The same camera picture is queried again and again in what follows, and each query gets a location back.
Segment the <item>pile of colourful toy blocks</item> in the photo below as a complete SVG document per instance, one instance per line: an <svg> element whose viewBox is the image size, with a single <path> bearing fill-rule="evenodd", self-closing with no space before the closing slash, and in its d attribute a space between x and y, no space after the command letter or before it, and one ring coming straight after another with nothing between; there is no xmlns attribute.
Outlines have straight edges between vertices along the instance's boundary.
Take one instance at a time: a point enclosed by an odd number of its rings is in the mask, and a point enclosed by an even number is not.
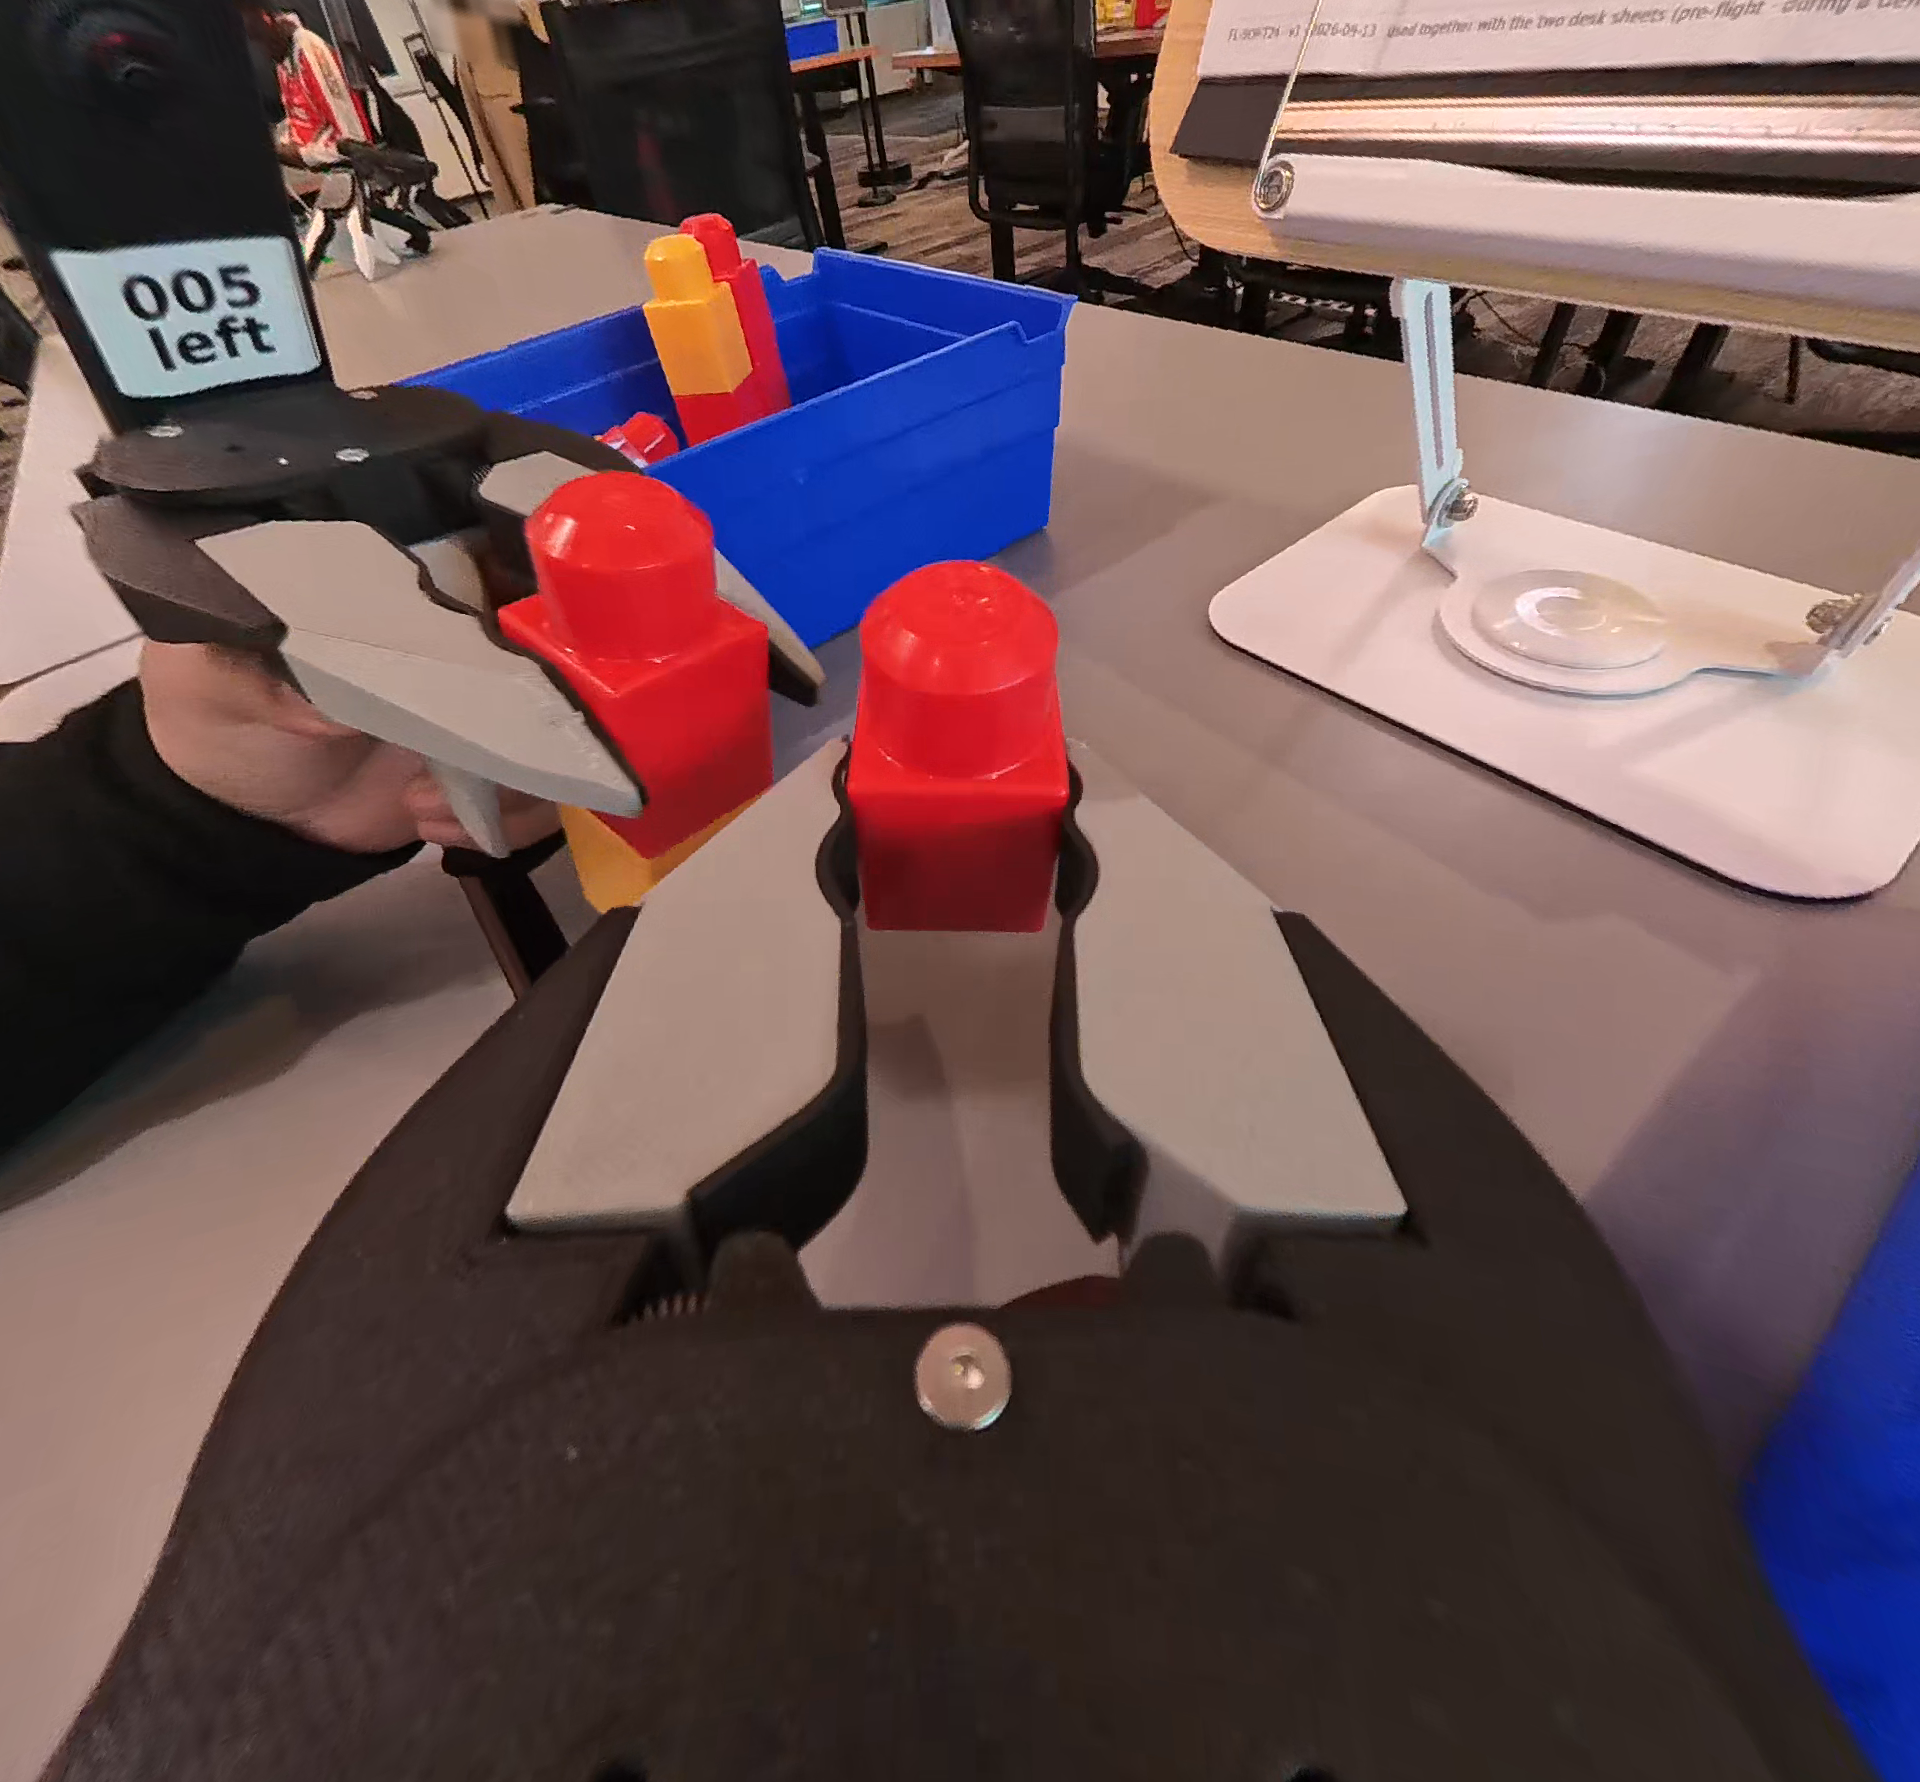
<svg viewBox="0 0 1920 1782"><path fill-rule="evenodd" d="M768 422L791 410L791 381L767 285L720 213L697 213L646 251L641 316L678 422L636 413L599 438L640 466Z"/></svg>

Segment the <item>person's left hand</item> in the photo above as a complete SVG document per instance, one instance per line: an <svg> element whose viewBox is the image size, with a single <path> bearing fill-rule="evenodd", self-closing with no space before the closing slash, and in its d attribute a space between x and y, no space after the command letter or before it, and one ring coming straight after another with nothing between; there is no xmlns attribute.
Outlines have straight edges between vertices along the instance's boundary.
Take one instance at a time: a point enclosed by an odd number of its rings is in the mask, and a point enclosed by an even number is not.
<svg viewBox="0 0 1920 1782"><path fill-rule="evenodd" d="M156 759L228 809L340 853L475 850L419 754L329 721L255 655L145 643L139 699Z"/></svg>

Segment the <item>black mesh office chair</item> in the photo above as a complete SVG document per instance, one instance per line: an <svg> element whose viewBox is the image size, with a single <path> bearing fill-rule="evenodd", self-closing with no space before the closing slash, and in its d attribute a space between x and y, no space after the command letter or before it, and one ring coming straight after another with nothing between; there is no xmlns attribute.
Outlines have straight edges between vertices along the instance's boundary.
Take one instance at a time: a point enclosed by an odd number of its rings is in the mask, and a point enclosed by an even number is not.
<svg viewBox="0 0 1920 1782"><path fill-rule="evenodd" d="M738 241L823 244L781 0L545 4L543 27L589 210L660 228L718 213Z"/></svg>

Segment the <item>yellow building block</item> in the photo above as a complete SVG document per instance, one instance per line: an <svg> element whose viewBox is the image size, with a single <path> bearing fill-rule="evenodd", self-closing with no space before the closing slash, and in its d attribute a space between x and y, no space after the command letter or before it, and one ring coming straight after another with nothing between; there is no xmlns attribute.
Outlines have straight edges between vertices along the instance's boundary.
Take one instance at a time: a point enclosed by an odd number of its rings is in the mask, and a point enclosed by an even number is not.
<svg viewBox="0 0 1920 1782"><path fill-rule="evenodd" d="M714 834L734 826L754 802L712 820L702 831L667 847L660 854L641 854L626 844L608 820L592 809L559 807L563 839L575 868L580 896L592 912L640 907L646 897L688 858L692 858Z"/></svg>

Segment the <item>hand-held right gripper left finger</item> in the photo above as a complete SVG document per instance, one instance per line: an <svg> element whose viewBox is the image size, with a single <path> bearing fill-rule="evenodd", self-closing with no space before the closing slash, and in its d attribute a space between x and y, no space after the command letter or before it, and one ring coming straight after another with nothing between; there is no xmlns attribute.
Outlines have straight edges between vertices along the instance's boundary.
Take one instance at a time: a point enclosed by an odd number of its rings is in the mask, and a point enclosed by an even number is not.
<svg viewBox="0 0 1920 1782"><path fill-rule="evenodd" d="M641 1230L678 1267L805 1250L870 1164L849 744L794 767L636 910L506 1207L526 1237Z"/></svg>

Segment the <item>wooden board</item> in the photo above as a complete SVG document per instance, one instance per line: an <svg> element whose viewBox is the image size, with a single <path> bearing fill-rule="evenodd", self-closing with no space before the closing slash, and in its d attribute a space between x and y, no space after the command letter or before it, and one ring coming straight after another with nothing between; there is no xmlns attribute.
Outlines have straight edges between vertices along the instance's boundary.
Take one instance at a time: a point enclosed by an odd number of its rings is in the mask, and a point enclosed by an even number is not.
<svg viewBox="0 0 1920 1782"><path fill-rule="evenodd" d="M1176 0L1213 250L1917 343L1917 0Z"/></svg>

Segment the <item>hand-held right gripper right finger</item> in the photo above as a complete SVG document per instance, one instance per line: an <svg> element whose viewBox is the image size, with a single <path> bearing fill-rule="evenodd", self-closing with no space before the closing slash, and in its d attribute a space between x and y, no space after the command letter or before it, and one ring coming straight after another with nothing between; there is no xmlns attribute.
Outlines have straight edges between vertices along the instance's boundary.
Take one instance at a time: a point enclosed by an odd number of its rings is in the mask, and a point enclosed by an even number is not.
<svg viewBox="0 0 1920 1782"><path fill-rule="evenodd" d="M1130 1267L1157 1237L1233 1279L1272 1233L1388 1237L1408 1200L1272 902L1068 744L1050 1172Z"/></svg>

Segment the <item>person's left forearm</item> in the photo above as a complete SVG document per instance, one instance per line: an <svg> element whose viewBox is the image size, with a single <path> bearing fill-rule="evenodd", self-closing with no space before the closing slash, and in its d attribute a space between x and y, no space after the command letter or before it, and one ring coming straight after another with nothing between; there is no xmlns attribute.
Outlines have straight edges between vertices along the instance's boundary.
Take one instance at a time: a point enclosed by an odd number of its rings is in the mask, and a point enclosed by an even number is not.
<svg viewBox="0 0 1920 1782"><path fill-rule="evenodd" d="M244 816L173 774L122 683L3 746L3 1152L302 910L412 861Z"/></svg>

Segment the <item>blue plastic bin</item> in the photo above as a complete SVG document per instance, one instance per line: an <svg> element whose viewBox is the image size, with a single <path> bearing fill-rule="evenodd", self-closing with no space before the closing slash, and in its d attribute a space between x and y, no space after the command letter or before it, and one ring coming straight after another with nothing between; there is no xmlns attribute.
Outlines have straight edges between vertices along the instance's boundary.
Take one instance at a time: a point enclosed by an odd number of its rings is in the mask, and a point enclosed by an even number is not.
<svg viewBox="0 0 1920 1782"><path fill-rule="evenodd" d="M1858 1749L1883 1779L1913 1779L1917 1178L1757 1451L1743 1522Z"/></svg>
<svg viewBox="0 0 1920 1782"><path fill-rule="evenodd" d="M805 646L1044 532L1073 296L836 250L761 278L791 408L651 474Z"/></svg>

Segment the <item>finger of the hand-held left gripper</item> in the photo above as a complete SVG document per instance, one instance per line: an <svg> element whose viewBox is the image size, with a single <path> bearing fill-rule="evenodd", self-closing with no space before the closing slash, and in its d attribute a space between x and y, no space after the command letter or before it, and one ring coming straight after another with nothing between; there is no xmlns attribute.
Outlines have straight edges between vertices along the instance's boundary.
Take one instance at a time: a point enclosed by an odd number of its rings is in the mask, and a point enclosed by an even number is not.
<svg viewBox="0 0 1920 1782"><path fill-rule="evenodd" d="M646 791L575 699L489 621L428 592L421 565L358 521L261 521L201 544L285 631L302 699L419 754L459 831L513 853L500 794L636 820Z"/></svg>
<svg viewBox="0 0 1920 1782"><path fill-rule="evenodd" d="M720 557L712 526L673 484L523 451L482 470L479 526L449 537L449 605L520 639L578 708L692 659L723 616L763 638L763 678L814 708L823 669L796 631Z"/></svg>

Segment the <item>red building block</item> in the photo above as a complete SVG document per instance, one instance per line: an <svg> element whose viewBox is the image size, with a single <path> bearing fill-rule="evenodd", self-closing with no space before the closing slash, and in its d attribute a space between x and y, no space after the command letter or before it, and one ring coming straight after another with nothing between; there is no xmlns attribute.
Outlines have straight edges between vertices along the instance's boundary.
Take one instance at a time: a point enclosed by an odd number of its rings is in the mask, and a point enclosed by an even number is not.
<svg viewBox="0 0 1920 1782"><path fill-rule="evenodd" d="M498 614L641 787L603 814L663 872L776 777L768 633L718 592L707 515L646 474L580 474L523 532L537 592Z"/></svg>
<svg viewBox="0 0 1920 1782"><path fill-rule="evenodd" d="M1049 605L946 560L878 593L858 638L846 791L865 928L1042 930L1068 809Z"/></svg>

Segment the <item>white document stand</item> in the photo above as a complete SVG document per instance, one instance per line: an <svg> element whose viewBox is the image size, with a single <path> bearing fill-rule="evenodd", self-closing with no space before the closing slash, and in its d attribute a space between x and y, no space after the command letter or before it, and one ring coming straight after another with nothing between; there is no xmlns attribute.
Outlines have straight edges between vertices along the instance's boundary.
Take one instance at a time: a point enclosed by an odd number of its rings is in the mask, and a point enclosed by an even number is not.
<svg viewBox="0 0 1920 1782"><path fill-rule="evenodd" d="M1307 155L1300 23L1251 184L1272 233L1437 262L1390 283L1414 483L1382 489L1210 599L1237 652L1725 883L1861 902L1917 853L1911 547L1870 587L1811 586L1500 500L1457 428L1453 288L1590 263L1631 288L1758 291L1917 320L1917 194L1577 184Z"/></svg>

